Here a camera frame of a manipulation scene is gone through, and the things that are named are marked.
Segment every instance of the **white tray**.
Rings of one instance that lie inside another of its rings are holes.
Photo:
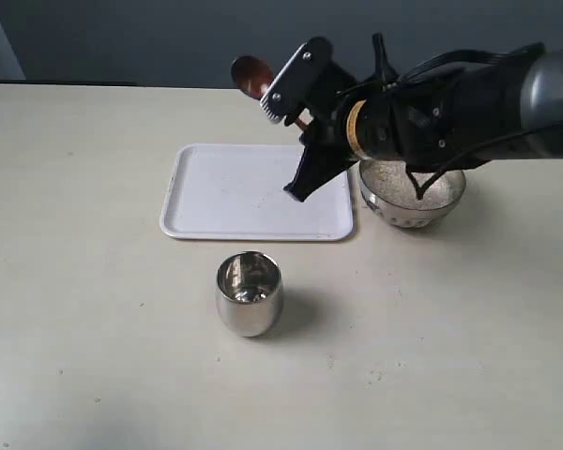
[[[196,143],[177,153],[160,227],[179,239],[334,241],[353,229],[346,173],[306,202],[283,187],[302,147]]]

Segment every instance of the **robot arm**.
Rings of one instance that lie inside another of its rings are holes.
[[[329,41],[314,37],[261,99],[273,123],[288,126],[305,109],[313,116],[285,187],[297,200],[362,159],[403,160],[422,198],[446,171],[493,159],[563,158],[563,51],[542,44],[509,53],[459,50],[399,75],[381,35],[373,35],[373,47],[375,72],[358,82],[332,60]],[[433,175],[420,186],[412,173]]]

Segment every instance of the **gray wall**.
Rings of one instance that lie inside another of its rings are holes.
[[[0,0],[0,19],[30,80],[228,87],[235,56],[280,68],[315,35],[365,77],[374,31],[398,70],[455,48],[563,48],[563,0]]]

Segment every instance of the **stainless steel cup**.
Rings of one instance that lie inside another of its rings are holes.
[[[279,319],[282,308],[282,273],[267,255],[247,251],[220,266],[217,311],[230,330],[246,338],[262,335]]]

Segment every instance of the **table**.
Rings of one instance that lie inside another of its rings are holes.
[[[438,227],[175,241],[188,143],[295,143],[235,91],[0,85],[0,449],[563,448],[563,161],[468,176]],[[220,322],[245,249],[287,291]]]

